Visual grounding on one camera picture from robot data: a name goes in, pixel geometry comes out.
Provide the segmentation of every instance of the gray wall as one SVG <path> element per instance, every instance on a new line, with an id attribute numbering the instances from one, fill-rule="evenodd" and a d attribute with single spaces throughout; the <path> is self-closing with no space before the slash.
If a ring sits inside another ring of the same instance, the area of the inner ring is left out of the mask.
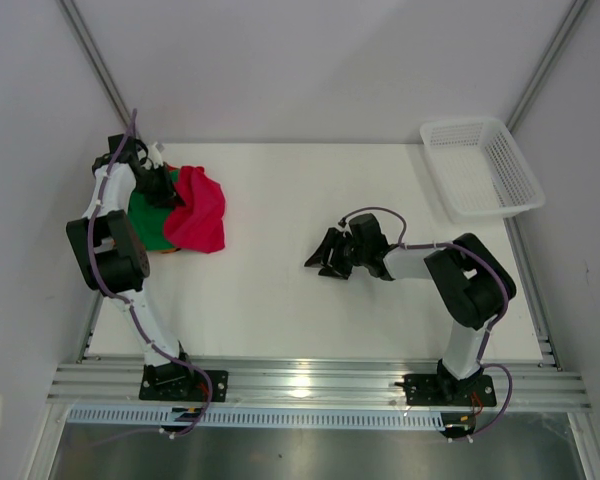
<path id="1" fill-rule="evenodd" d="M 143 134 L 420 141 L 510 114 L 571 0 L 77 0 Z"/>
<path id="2" fill-rule="evenodd" d="M 517 140 L 547 194 L 523 217 L 560 359 L 584 375 L 600 427 L 600 0 Z"/>
<path id="3" fill-rule="evenodd" d="M 0 479 L 19 478 L 89 292 L 64 234 L 120 130 L 52 0 L 0 0 Z"/>

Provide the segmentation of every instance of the perforated basket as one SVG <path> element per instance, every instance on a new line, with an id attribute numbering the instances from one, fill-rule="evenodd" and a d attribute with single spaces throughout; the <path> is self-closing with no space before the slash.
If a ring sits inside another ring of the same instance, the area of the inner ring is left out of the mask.
<path id="1" fill-rule="evenodd" d="M 506 218 L 544 205 L 538 180 L 500 120 L 425 123 L 420 135 L 431 176 L 453 221 Z"/>

